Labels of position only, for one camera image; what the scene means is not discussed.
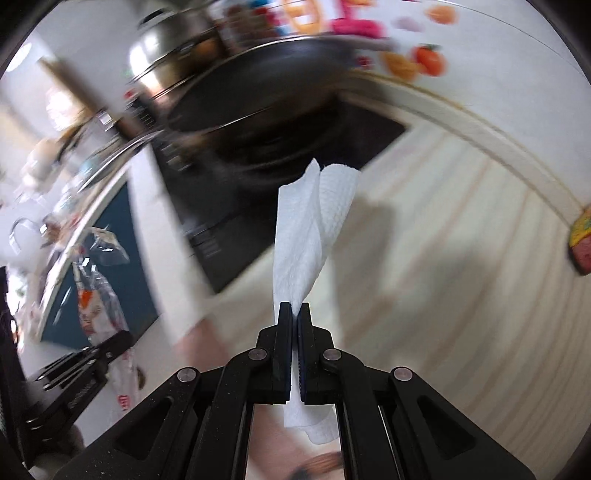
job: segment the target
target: cooking pot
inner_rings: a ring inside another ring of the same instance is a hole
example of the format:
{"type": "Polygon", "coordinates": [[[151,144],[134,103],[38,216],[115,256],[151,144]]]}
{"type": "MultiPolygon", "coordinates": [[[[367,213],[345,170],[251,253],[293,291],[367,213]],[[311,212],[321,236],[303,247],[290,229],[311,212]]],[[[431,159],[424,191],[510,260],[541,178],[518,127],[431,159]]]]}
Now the cooking pot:
{"type": "Polygon", "coordinates": [[[139,30],[129,50],[131,81],[160,111],[176,102],[177,87],[228,56],[204,9],[159,9],[139,23],[139,30]]]}
{"type": "Polygon", "coordinates": [[[132,140],[90,176],[95,184],[124,152],[165,135],[181,152],[226,148],[314,111],[334,97],[353,66],[353,47],[326,37],[292,37],[235,55],[195,79],[164,129],[132,140]]]}

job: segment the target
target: paper towel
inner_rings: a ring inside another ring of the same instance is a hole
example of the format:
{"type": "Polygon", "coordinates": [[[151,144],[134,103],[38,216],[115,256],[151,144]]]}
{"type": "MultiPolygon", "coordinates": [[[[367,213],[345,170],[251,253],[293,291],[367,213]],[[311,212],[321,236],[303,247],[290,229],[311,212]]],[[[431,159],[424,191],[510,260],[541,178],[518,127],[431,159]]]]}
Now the paper towel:
{"type": "MultiPolygon", "coordinates": [[[[339,164],[321,172],[313,160],[300,179],[279,189],[273,263],[275,321],[282,301],[291,303],[294,316],[299,313],[343,226],[358,178],[358,170],[339,164]]],[[[302,403],[297,352],[293,355],[284,425],[304,430],[317,445],[331,442],[339,436],[334,407],[302,403]]]]}

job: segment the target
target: stove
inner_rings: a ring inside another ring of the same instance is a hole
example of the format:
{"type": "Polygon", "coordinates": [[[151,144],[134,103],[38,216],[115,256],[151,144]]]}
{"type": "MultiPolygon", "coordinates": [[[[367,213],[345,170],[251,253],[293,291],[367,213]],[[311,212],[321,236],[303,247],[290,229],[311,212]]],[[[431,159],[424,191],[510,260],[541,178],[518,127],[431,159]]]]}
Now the stove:
{"type": "Polygon", "coordinates": [[[336,100],[256,142],[201,153],[184,171],[168,166],[164,142],[152,147],[183,234],[219,293],[272,245],[279,185],[299,178],[313,158],[321,168],[361,169],[404,131],[396,121],[336,100]]]}

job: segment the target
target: dark blue cabinet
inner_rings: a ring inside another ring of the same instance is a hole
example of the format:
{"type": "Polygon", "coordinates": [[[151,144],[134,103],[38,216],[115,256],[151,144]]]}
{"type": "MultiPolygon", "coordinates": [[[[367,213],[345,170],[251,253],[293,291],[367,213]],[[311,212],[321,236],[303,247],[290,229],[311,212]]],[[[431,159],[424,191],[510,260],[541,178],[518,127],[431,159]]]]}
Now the dark blue cabinet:
{"type": "MultiPolygon", "coordinates": [[[[158,317],[158,313],[139,256],[127,184],[113,198],[95,226],[112,231],[129,255],[128,264],[111,267],[98,265],[98,268],[117,294],[125,320],[137,340],[158,317]]],[[[42,340],[75,349],[89,344],[78,320],[76,285],[71,265],[51,307],[42,340]]]]}

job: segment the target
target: ceiling light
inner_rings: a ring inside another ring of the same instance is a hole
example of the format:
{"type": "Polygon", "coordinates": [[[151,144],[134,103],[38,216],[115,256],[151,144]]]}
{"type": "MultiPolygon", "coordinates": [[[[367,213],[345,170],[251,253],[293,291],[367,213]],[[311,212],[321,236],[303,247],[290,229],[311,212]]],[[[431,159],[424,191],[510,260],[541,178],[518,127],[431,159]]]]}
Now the ceiling light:
{"type": "Polygon", "coordinates": [[[10,61],[10,63],[8,64],[6,71],[11,72],[15,68],[17,68],[22,63],[22,61],[25,58],[27,58],[27,55],[29,55],[30,51],[31,51],[31,43],[30,42],[24,44],[21,48],[19,48],[18,51],[15,53],[14,57],[12,58],[12,60],[10,61]]]}

